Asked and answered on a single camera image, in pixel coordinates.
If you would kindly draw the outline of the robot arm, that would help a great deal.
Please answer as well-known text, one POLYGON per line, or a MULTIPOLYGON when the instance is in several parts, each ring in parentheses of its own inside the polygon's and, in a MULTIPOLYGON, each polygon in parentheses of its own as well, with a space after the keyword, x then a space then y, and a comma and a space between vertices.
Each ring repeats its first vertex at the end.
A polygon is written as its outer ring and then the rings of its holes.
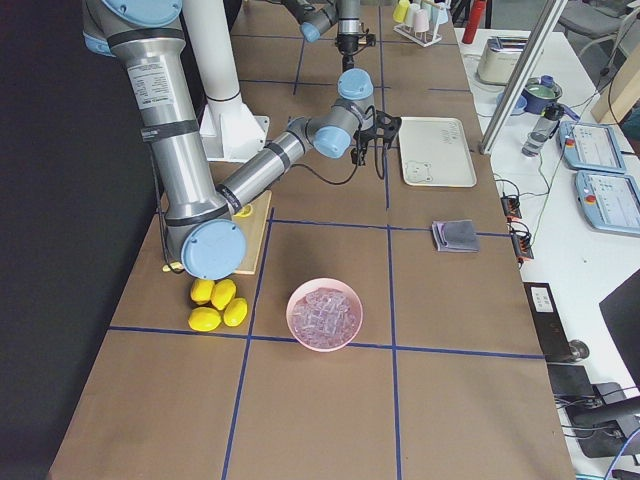
POLYGON ((86 1, 82 14, 87 48, 118 59, 128 75, 142 116, 141 135, 168 197, 166 246, 194 277, 217 280, 239 267, 246 240, 232 216, 305 153, 337 159, 359 131, 373 126, 371 78, 349 68, 326 115, 297 118, 266 141, 240 94, 220 1, 86 1), (240 162, 220 183, 211 176, 185 77, 186 47, 195 55, 221 154, 240 162))
POLYGON ((320 8, 304 0, 283 0, 281 4, 295 18, 308 43, 318 41, 336 26, 335 46, 342 57, 342 71, 346 72, 355 67, 360 39, 366 35, 360 18, 359 1, 327 1, 320 8))

